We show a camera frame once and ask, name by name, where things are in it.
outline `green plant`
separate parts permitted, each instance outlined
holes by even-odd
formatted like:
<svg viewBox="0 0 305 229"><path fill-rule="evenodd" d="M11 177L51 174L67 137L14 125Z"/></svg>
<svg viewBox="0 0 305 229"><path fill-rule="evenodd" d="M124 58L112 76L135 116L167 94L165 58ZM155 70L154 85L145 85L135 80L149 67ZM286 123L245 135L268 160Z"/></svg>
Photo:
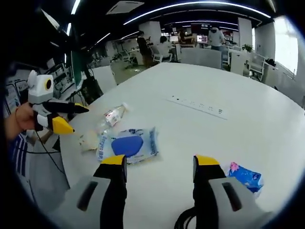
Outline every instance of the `green plant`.
<svg viewBox="0 0 305 229"><path fill-rule="evenodd" d="M249 45L249 44L244 44L242 49L246 49L247 52L252 52L253 50L253 46L252 45Z"/></svg>

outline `black cable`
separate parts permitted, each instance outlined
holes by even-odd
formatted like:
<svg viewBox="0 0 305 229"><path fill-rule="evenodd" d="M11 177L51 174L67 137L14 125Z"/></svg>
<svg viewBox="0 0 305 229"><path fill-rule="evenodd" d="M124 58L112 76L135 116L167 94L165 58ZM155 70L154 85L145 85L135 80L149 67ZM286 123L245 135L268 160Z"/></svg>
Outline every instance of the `black cable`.
<svg viewBox="0 0 305 229"><path fill-rule="evenodd" d="M88 70L91 70L91 72L92 72L92 77L94 77L94 72L93 72L92 68L91 68L91 67L89 67L89 65L88 65L88 64L87 64L87 68L88 68Z"/></svg>
<svg viewBox="0 0 305 229"><path fill-rule="evenodd" d="M195 216L190 216L189 219L186 222L185 228L188 229L189 223L191 222L192 218L194 218Z"/></svg>
<svg viewBox="0 0 305 229"><path fill-rule="evenodd" d="M187 229L189 223L191 222L192 218L196 216L195 207L185 210L181 215L178 217L174 229Z"/></svg>
<svg viewBox="0 0 305 229"><path fill-rule="evenodd" d="M57 169L58 169L62 174L65 175L65 173L62 172L62 171L59 169L58 165L57 165L56 162L54 161L54 159L53 159L53 157L51 156L51 154L47 151L46 147L44 146L44 143L42 143L42 140L41 140L41 138L40 138L40 136L39 136L39 134L37 133L36 130L35 130L35 132L36 132L36 134L37 134L37 136L38 136L38 138L39 138L39 140L40 140L40 142L41 142L42 147L43 147L44 150L47 152L47 154L49 155L49 157L50 157L51 160L53 161L54 165L57 167Z"/></svg>
<svg viewBox="0 0 305 229"><path fill-rule="evenodd" d="M81 103L83 106L86 106L86 103L82 100L81 93L77 92L78 96L81 98Z"/></svg>
<svg viewBox="0 0 305 229"><path fill-rule="evenodd" d="M32 152L32 151L27 151L27 150L24 150L24 149L21 149L21 148L18 148L18 147L16 147L16 148L19 149L19 150L22 150L24 152L27 152L28 154L55 154L55 153L60 153L60 151L53 151L53 152L48 152L48 153L46 153L46 152Z"/></svg>

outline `blue tissue packet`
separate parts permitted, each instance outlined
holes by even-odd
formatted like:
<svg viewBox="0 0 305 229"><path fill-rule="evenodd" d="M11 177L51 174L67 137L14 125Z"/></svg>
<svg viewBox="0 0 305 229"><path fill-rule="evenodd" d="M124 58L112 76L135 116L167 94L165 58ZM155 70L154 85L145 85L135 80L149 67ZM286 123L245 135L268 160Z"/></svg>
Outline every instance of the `blue tissue packet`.
<svg viewBox="0 0 305 229"><path fill-rule="evenodd" d="M260 173L246 169L235 162L230 165L228 177L235 177L239 182L245 185L251 192L258 192L263 186Z"/></svg>
<svg viewBox="0 0 305 229"><path fill-rule="evenodd" d="M111 143L115 155L125 155L131 157L139 152L143 145L140 136L119 137Z"/></svg>
<svg viewBox="0 0 305 229"><path fill-rule="evenodd" d="M127 163L134 164L158 154L155 127L124 130L118 135L104 132L99 135L99 138L99 147L96 152L99 161L110 156L125 154Z"/></svg>

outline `small white packet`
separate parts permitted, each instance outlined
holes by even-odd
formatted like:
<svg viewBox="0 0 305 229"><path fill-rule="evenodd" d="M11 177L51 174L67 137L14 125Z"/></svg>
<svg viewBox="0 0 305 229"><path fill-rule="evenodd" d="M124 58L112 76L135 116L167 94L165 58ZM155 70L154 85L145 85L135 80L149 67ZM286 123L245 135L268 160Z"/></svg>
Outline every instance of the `small white packet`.
<svg viewBox="0 0 305 229"><path fill-rule="evenodd" d="M81 151L85 152L85 151L88 151L88 150L97 149L99 141L100 140L97 137L96 132L94 132L93 130L89 130L85 134L80 136L78 142L81 146Z"/></svg>

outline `blue striped shirt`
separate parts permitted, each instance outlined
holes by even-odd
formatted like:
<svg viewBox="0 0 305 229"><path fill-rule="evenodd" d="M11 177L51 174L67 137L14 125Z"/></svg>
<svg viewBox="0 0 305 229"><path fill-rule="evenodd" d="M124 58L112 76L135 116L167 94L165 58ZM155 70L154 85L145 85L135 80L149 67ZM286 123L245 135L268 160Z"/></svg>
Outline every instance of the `blue striped shirt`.
<svg viewBox="0 0 305 229"><path fill-rule="evenodd" d="M11 143L9 147L9 156L13 162L16 171L25 177L25 162L28 150L28 143L26 136L19 134Z"/></svg>

